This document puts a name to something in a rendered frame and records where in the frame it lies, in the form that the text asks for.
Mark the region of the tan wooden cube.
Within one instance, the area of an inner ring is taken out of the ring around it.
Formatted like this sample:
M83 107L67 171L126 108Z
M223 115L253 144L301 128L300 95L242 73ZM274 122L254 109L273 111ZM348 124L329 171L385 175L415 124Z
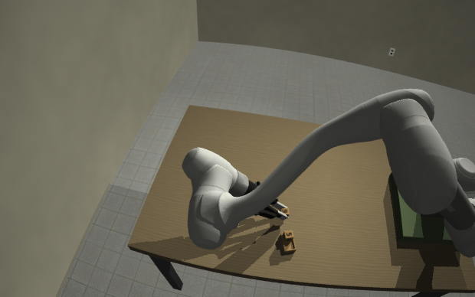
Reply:
M290 214L289 214L289 208L288 208L288 207L286 207L286 208L281 208L281 209L280 209L280 212L286 214L287 216L290 215Z
M293 231L288 230L283 232L283 240L284 242L292 241L293 240Z

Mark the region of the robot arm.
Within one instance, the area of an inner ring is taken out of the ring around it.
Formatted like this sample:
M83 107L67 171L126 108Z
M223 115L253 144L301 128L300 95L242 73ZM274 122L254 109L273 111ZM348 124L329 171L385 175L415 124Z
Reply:
M423 90L376 96L312 131L246 195L246 175L220 155L194 148L182 163L192 183L190 239L203 249L220 247L240 221L270 205L324 152L382 139L405 203L422 217L443 217L456 249L474 257L475 165L467 158L452 159L433 118L433 100Z

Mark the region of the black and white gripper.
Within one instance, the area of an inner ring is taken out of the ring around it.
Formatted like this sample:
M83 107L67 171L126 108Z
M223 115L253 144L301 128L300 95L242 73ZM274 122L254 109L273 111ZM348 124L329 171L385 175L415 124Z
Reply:
M260 185L259 181L257 181L256 183L253 183L252 181L249 181L248 189L247 189L247 191L244 195L251 193L259 185ZM275 217L278 217L281 220L286 220L287 218L289 218L286 214L276 210L276 209L280 210L281 208L286 208L286 206L284 206L283 204L278 202L278 199L273 201L270 205L267 206L265 209L263 209L261 212L255 214L255 216L260 215L262 217L266 217L266 218L269 218L269 219L273 219ZM274 207L276 209L274 209Z

